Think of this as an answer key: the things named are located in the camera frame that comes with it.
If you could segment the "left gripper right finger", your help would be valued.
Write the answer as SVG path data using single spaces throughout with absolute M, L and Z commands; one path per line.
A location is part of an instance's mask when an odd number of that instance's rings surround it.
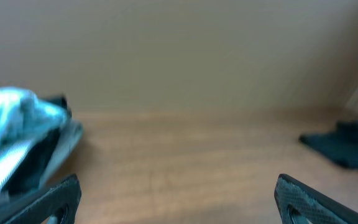
M 280 174 L 274 197 L 283 224 L 358 224 L 358 213 L 287 174 Z

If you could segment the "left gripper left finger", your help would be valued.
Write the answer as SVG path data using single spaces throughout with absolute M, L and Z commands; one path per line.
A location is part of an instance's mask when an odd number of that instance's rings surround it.
M 74 224 L 81 200 L 80 181 L 76 174 L 50 186 L 30 192 L 0 208 L 0 223 Z

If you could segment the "black t-shirt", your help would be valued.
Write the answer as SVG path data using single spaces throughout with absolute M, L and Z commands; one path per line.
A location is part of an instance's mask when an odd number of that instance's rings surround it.
M 337 121 L 327 133 L 302 134 L 299 142 L 348 169 L 358 169 L 358 121 Z

